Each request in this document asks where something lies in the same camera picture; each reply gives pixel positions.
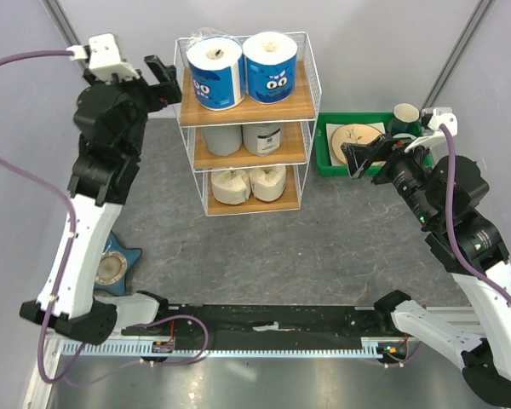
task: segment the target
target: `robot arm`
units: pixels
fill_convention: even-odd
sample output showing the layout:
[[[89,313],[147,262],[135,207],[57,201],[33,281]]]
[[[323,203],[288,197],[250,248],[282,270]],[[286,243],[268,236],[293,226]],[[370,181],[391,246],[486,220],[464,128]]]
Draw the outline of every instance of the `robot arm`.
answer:
[[[456,117],[450,108],[429,108],[422,111],[422,125],[427,129],[413,142],[385,134],[366,147],[345,143],[342,151],[352,178],[361,177],[375,160],[387,161],[372,182],[395,186],[422,231],[428,232],[430,250],[468,296],[485,338],[459,331],[401,291],[376,302],[375,309],[384,328],[409,333],[454,363],[481,399],[511,408],[511,307],[501,294],[467,271],[451,249],[445,228],[448,157],[431,170],[422,165],[428,147],[445,139],[441,124],[456,134]],[[456,167],[453,219],[461,253],[474,268],[511,293],[508,249],[497,228],[475,210],[489,186],[475,162],[457,156]]]
[[[93,286],[102,249],[138,173],[148,113],[180,102],[181,92],[174,66],[164,66],[157,56],[145,58],[159,81],[148,85],[126,61],[112,34],[92,37],[88,46],[69,50],[72,60],[89,63],[83,74],[89,87],[78,97],[74,115],[81,134],[68,183],[78,232],[50,326],[71,339],[99,344],[116,329],[153,321],[158,311],[156,297],[135,294],[95,300]],[[21,317],[42,324],[69,236],[66,220],[48,280],[36,300],[22,304]]]

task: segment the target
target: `wooden plate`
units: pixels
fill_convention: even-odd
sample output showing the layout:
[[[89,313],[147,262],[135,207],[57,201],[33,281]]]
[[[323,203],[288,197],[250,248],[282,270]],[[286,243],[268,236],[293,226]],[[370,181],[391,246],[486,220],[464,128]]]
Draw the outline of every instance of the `wooden plate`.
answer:
[[[367,145],[374,141],[382,132],[377,128],[363,124],[348,124],[338,128],[331,137],[331,147],[333,153],[342,164],[347,164],[347,160],[342,153],[341,145],[344,142],[358,143]],[[384,162],[375,162],[374,164],[384,164]]]

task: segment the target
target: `paper towel roll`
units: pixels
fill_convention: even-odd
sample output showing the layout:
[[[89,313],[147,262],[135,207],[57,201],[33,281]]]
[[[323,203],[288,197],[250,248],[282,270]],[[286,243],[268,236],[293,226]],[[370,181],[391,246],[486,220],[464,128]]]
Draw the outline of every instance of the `paper towel roll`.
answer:
[[[271,104],[290,96],[296,86],[297,44],[281,32],[260,32],[243,44],[248,95]]]
[[[237,152],[242,145],[242,126],[205,126],[203,138],[214,155],[227,156]]]
[[[250,197],[250,178],[244,170],[214,170],[210,179],[218,202],[240,205]]]
[[[244,98],[242,47],[229,37],[209,37],[187,51],[195,96],[208,109],[236,106]]]
[[[272,202],[284,193],[286,167],[281,165],[255,168],[250,172],[250,184],[256,199]]]
[[[272,122],[267,124],[242,125],[244,145],[251,154],[267,156],[282,145],[284,124]]]

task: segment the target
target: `blue paper towel package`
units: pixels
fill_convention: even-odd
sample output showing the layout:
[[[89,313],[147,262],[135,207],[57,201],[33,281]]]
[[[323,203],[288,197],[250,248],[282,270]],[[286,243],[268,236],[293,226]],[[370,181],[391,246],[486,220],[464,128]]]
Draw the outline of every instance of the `blue paper towel package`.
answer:
[[[248,95],[271,104],[290,96],[296,87],[297,44],[280,32],[260,32],[243,44]]]
[[[211,110],[237,106],[245,92],[240,44],[229,37],[208,37],[187,51],[198,102]]]

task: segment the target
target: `mug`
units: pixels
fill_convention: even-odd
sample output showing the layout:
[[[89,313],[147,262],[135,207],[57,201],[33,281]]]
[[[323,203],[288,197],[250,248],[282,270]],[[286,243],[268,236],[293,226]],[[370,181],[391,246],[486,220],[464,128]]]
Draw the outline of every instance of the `mug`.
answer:
[[[398,104],[393,108],[393,118],[388,122],[386,131],[392,136],[397,134],[410,134],[420,136],[420,112],[411,104]]]

